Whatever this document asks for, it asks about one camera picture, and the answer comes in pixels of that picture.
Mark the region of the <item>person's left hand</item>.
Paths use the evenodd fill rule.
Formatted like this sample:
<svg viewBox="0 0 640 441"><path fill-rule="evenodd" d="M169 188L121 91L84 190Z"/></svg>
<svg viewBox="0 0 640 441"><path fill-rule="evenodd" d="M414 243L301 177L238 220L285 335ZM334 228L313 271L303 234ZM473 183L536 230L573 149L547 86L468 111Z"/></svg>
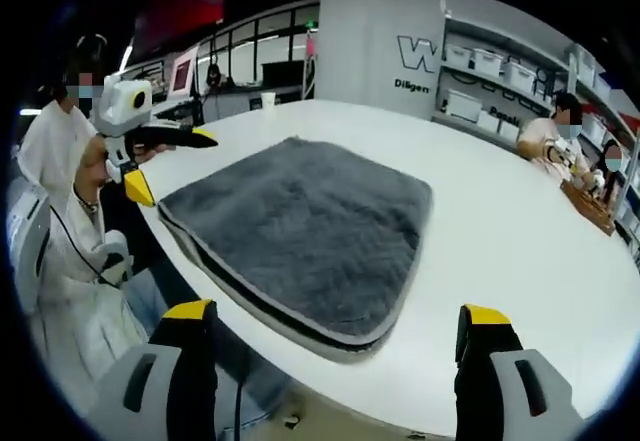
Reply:
<svg viewBox="0 0 640 441"><path fill-rule="evenodd" d="M95 135L87 143L76 170L74 186L78 192L95 194L109 181L106 160L105 140Z"/></svg>

